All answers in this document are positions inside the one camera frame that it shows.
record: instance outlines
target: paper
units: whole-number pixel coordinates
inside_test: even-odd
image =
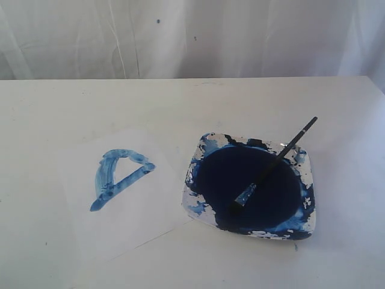
[[[59,153],[59,171],[83,262],[112,259],[190,220],[180,205],[183,184],[155,142],[144,131],[130,129]],[[119,151],[124,156],[142,155],[147,158],[142,163],[155,168],[151,166],[125,189],[111,193],[114,196],[101,208],[90,211],[100,196],[95,181],[99,162],[114,149],[127,150]],[[143,167],[129,157],[115,164],[114,184]]]

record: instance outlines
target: paint palette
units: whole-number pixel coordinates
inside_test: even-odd
[[[189,165],[182,205],[206,224],[252,237],[300,240],[315,227],[310,160],[296,146],[273,170],[243,212],[228,207],[275,159],[284,144],[225,134],[205,134]]]

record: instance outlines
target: paint-covered plate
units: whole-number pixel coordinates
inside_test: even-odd
[[[299,240],[315,227],[310,160],[296,146],[249,198],[240,215],[228,207],[284,144],[226,134],[205,134],[189,165],[182,205],[189,216],[253,237]]]

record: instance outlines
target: white backdrop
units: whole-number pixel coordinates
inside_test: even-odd
[[[368,75],[382,0],[0,0],[0,79]]]

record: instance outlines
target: white table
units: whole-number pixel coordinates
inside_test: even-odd
[[[0,288],[383,288],[385,97],[367,77],[0,81],[0,92]],[[310,239],[191,221],[79,266],[58,149],[145,129],[182,188],[202,134],[288,141],[312,116],[300,141],[313,166]]]

